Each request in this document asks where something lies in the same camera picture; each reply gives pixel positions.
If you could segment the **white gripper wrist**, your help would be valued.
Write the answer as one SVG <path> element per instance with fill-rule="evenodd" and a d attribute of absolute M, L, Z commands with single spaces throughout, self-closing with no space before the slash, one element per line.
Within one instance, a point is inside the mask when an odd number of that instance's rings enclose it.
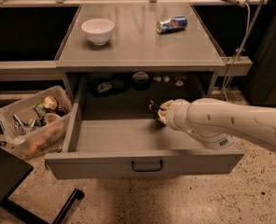
<path fill-rule="evenodd" d="M 189 125 L 186 122 L 186 112 L 190 103 L 183 99 L 169 100 L 159 106 L 159 120 L 169 128 L 186 132 Z"/>

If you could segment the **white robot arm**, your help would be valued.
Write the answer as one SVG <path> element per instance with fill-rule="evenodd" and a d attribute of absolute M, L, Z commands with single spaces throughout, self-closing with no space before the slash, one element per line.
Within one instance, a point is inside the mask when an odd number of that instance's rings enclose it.
<path fill-rule="evenodd" d="M 235 105 L 213 98 L 171 100 L 159 106 L 159 121 L 209 149 L 229 147 L 238 137 L 276 153 L 276 108 Z"/>

